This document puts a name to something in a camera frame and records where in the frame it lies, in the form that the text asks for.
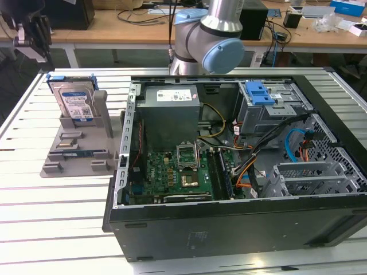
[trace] speaker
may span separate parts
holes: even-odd
[[[260,0],[245,0],[240,22],[242,24],[241,40],[260,40],[263,34],[268,8]]]

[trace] motherboard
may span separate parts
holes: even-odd
[[[147,154],[146,180],[131,186],[130,198],[135,204],[212,201],[232,195],[231,188],[220,186],[223,179],[229,180],[234,167],[232,152],[190,147]]]

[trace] green motherboard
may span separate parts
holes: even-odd
[[[223,151],[227,171],[234,167],[232,152]],[[180,163],[196,160],[193,151],[182,151],[178,161],[177,152],[150,152],[147,155],[146,180],[143,184],[133,184],[131,195],[137,204],[147,203],[153,196],[215,194],[210,171],[210,154],[201,151],[195,169],[180,167]]]

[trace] yellow wire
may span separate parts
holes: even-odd
[[[222,116],[222,114],[216,108],[214,108],[213,106],[211,106],[209,103],[203,103],[203,105],[206,105],[206,106],[211,107],[211,109],[213,109],[215,111],[215,113],[217,113],[220,116],[220,118],[222,119],[223,125],[222,125],[222,129],[220,129],[220,131],[218,133],[214,133],[214,134],[209,135],[209,136],[198,136],[198,138],[199,139],[215,138],[216,136],[218,136],[218,135],[220,135],[220,134],[222,134],[224,132],[224,129],[225,129],[225,119]]]

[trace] floor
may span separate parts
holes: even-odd
[[[114,62],[112,50],[77,50],[76,54],[82,68],[148,68],[167,67],[168,53],[165,50],[118,50],[119,62]],[[66,54],[61,49],[52,49],[52,57],[57,68],[68,68],[69,62]],[[247,53],[240,66],[248,67],[251,63],[251,53]],[[353,74],[340,70],[346,65],[342,54],[330,54],[330,65],[340,73],[345,81],[352,86],[361,96],[367,99],[367,59],[364,59],[358,66],[360,78]],[[311,54],[295,54],[289,66],[310,67],[312,66]],[[0,125],[14,108],[19,98],[26,91],[37,72],[38,64],[17,53],[17,60],[11,61],[8,58],[0,61]]]

